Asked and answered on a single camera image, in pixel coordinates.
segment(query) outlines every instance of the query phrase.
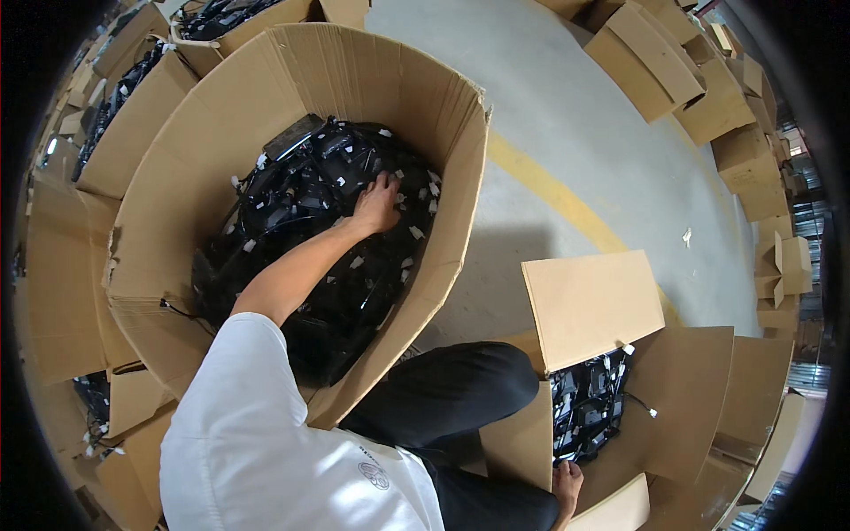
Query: man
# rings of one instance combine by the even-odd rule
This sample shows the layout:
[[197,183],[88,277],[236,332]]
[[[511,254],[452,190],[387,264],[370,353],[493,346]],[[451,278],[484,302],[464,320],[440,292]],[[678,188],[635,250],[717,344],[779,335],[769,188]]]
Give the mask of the man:
[[281,324],[350,247],[398,222],[398,188],[382,172],[352,217],[289,251],[239,296],[162,442],[172,531],[566,528],[583,480],[575,464],[554,471],[549,494],[429,457],[440,439],[531,402],[537,377],[515,347],[435,349],[391,369],[338,429],[304,423]]

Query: open cardboard box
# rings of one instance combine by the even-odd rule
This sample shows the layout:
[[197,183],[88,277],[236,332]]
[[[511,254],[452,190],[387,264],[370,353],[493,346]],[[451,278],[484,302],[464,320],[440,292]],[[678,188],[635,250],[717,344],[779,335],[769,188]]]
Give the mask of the open cardboard box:
[[[612,4],[597,6],[595,18],[604,17]],[[630,0],[605,20],[584,50],[647,123],[692,104],[706,92],[699,68],[678,41],[647,9]]]
[[106,40],[104,46],[92,59],[94,73],[107,80],[105,93],[111,94],[116,83],[145,52],[154,47],[155,41],[147,41],[153,34],[166,40],[168,21],[162,16],[154,3],[147,3],[114,37]]
[[225,57],[263,30],[296,22],[331,22],[362,30],[369,6],[369,0],[283,0],[213,41],[184,40],[180,37],[179,20],[175,18],[171,39],[195,72],[204,77]]
[[778,232],[773,233],[773,241],[767,240],[756,246],[756,267],[754,279],[756,282],[756,297],[773,299],[776,307],[782,303],[785,296],[785,283],[782,281],[782,238]]
[[150,418],[171,399],[118,330],[101,286],[117,210],[118,201],[37,179],[26,246],[31,355],[41,381],[107,370],[106,437]]
[[124,197],[150,143],[196,83],[178,55],[166,52],[112,119],[76,186],[92,194]]
[[[529,354],[541,388],[529,406],[479,430],[489,474],[551,489],[548,374],[631,343],[636,352],[626,390],[659,413],[652,418],[637,404],[626,406],[620,434],[582,467],[576,517],[586,528],[633,530],[651,521],[656,509],[673,510],[664,496],[670,486],[700,500],[698,493],[721,489],[727,463],[709,453],[727,393],[734,330],[665,327],[643,251],[522,267],[536,330],[503,341]],[[737,464],[730,466],[740,472]],[[610,514],[618,519],[613,527],[604,521]]]
[[[706,39],[700,35],[696,39]],[[756,121],[744,92],[726,66],[722,55],[708,59],[717,52],[713,45],[700,40],[689,42],[685,51],[700,64],[700,74],[705,79],[705,97],[693,105],[677,109],[673,115],[682,124],[694,144],[706,142]]]
[[717,172],[733,194],[758,190],[781,179],[768,139],[756,124],[715,138],[711,150]]
[[778,305],[772,299],[758,299],[756,317],[762,328],[796,330],[800,317],[800,296],[786,295]]
[[263,146],[304,115],[377,121],[442,175],[439,210],[418,271],[348,374],[308,400],[311,426],[331,428],[377,383],[442,306],[466,253],[484,169],[482,93],[404,44],[339,25],[280,25],[254,37],[193,88],[157,134],[127,189],[105,285],[139,358],[178,398],[210,345],[191,308],[196,249],[220,230]]

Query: gray floor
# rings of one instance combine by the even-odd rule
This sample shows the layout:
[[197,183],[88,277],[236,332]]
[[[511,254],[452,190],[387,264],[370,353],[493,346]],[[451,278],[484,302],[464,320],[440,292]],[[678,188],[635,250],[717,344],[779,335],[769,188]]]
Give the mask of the gray floor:
[[[483,87],[492,130],[571,189],[628,248],[646,250],[686,325],[762,335],[751,226],[717,176],[711,147],[696,149],[672,119],[647,125],[581,50],[585,32],[533,0],[374,0],[366,29]],[[465,267],[417,346],[533,327],[520,261],[598,253],[598,237],[488,161]]]

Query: box flap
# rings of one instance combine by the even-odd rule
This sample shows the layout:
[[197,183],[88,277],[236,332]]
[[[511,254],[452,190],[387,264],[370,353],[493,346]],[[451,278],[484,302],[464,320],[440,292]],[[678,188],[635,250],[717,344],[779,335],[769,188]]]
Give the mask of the box flap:
[[42,382],[105,369],[86,207],[74,189],[34,182],[26,244],[32,354]]
[[795,236],[782,240],[782,266],[785,280],[785,293],[808,293],[812,288],[812,257],[808,250],[808,240]]
[[325,20],[332,24],[364,29],[363,18],[369,12],[369,0],[320,0]]
[[548,372],[664,326],[644,251],[524,262],[522,269]]
[[779,233],[779,237],[783,240],[788,240],[794,236],[791,228],[791,216],[775,216],[763,219],[758,222],[758,241],[768,241],[774,239],[774,232]]
[[552,386],[540,382],[531,404],[479,429],[489,477],[520,479],[552,491]]
[[163,55],[106,128],[76,186],[121,199],[162,124],[195,84],[176,53]]
[[575,515],[568,531],[635,531],[649,519],[649,489],[640,473],[608,498]]
[[173,409],[133,432],[122,444],[125,455],[109,454],[95,469],[98,480],[132,531],[153,529],[162,516],[159,496],[160,444]]
[[623,416],[615,441],[627,445],[620,451],[635,455],[634,462],[643,464],[646,472],[693,484],[723,410],[734,328],[665,328],[634,347],[626,390],[657,410],[658,416],[652,418],[629,403],[640,415]]
[[144,365],[111,372],[109,432],[113,438],[133,426],[147,421],[162,406],[167,394]]
[[773,430],[791,367],[793,341],[735,337],[718,433],[762,448]]
[[806,399],[798,394],[785,395],[768,447],[764,450],[762,461],[746,488],[747,495],[759,501],[765,501],[768,498],[782,470],[788,450],[791,449],[791,443],[794,442],[805,403]]
[[633,2],[626,2],[605,25],[624,42],[631,51],[652,72],[658,83],[670,95],[673,102],[684,103],[705,89],[697,82],[692,70],[681,57],[687,55],[677,53],[671,44],[647,22],[652,17]]

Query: cardboard box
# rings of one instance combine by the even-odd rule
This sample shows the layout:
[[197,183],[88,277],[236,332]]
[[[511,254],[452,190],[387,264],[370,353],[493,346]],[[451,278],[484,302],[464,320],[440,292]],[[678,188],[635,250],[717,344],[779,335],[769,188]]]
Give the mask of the cardboard box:
[[764,70],[755,59],[747,54],[741,54],[737,59],[726,59],[726,66],[729,67],[738,84],[744,89],[744,94],[756,98],[762,97]]
[[755,465],[774,429],[794,342],[735,337],[732,370],[713,446]]
[[648,487],[651,520],[661,477],[689,489],[707,473],[706,458],[727,392],[734,330],[665,328],[643,251],[540,260],[523,263],[522,269],[536,330],[503,341],[529,354],[541,388],[529,406],[479,430],[488,473],[550,489],[553,427],[547,375],[631,343],[636,352],[626,390],[659,414],[652,418],[635,404],[626,407],[620,434],[583,466],[576,516],[604,508],[625,516],[623,527],[614,528],[636,529],[646,517],[645,499],[616,496],[624,486],[641,485],[643,472],[659,476]]
[[812,290],[812,258],[808,240],[802,236],[782,240],[782,281],[785,293],[802,294]]
[[86,111],[79,110],[65,117],[59,125],[59,136],[67,138],[74,143],[78,148],[81,148],[86,143],[86,126],[83,123],[86,118]]
[[47,156],[48,161],[44,166],[40,163],[36,164],[33,174],[44,181],[71,184],[71,176],[74,174],[77,159],[80,157],[80,147],[74,144],[70,138],[54,138],[56,138],[54,152],[47,155],[47,149],[53,141],[50,139],[44,147],[44,151],[40,154],[42,158]]
[[573,18],[579,14],[579,12],[593,3],[593,0],[536,0],[537,3],[541,3],[546,7],[550,8],[552,11],[557,13],[558,15],[564,17],[567,20],[573,20]]
[[758,325],[762,328],[796,330],[800,316],[800,296],[786,295],[780,304],[759,299],[756,305]]
[[776,427],[770,436],[768,447],[764,456],[753,474],[752,480],[747,485],[745,493],[756,500],[765,501],[774,488],[774,483],[779,478],[782,464],[794,442],[797,427],[802,418],[803,405],[806,399],[798,394],[787,394],[782,400],[782,409],[776,420]]
[[756,296],[760,299],[773,299],[778,307],[785,296],[782,282],[782,239],[779,233],[773,233],[773,241],[767,240],[756,246]]
[[173,413],[173,407],[165,408],[154,420],[133,430],[121,444],[125,454],[112,452],[94,469],[102,487],[96,499],[122,529],[150,531],[162,517],[160,445]]
[[700,28],[673,0],[636,0],[683,45],[701,34]]
[[368,0],[284,0],[214,41],[184,40],[180,37],[177,25],[172,26],[171,38],[195,72],[204,77],[225,57],[263,30],[296,22],[331,22],[362,30],[369,6]]
[[118,330],[100,284],[117,210],[118,201],[37,179],[26,246],[31,354],[41,380],[108,370],[107,437],[170,399]]
[[646,9],[626,1],[585,46],[647,123],[705,93],[699,69]]
[[153,3],[147,3],[121,31],[107,39],[104,47],[92,59],[94,73],[108,81],[105,93],[112,93],[116,83],[130,70],[145,52],[154,47],[148,35],[168,36],[168,21]]
[[744,215],[750,223],[776,216],[788,216],[788,200],[785,187],[777,181],[775,185],[738,194]]
[[88,98],[98,86],[100,76],[91,65],[80,65],[71,74],[71,86],[68,90],[68,105],[84,109]]
[[166,52],[112,119],[76,186],[105,197],[124,197],[150,143],[196,83],[177,54]]
[[431,161],[444,184],[408,292],[348,374],[308,402],[311,426],[335,426],[442,306],[461,271],[490,119],[481,101],[478,87],[430,56],[338,25],[280,25],[235,51],[156,135],[115,222],[106,289],[139,358],[178,397],[200,366],[210,336],[159,301],[191,308],[192,257],[234,204],[231,176],[247,175],[269,139],[309,112],[381,122]]
[[791,227],[791,216],[776,216],[763,219],[758,222],[758,241],[774,241],[774,232],[779,233],[779,237],[783,240],[788,240],[794,236]]
[[780,180],[774,154],[762,129],[739,127],[711,141],[717,173],[733,194],[761,189]]
[[721,135],[756,121],[744,93],[722,59],[700,66],[705,97],[673,112],[694,144],[701,146]]

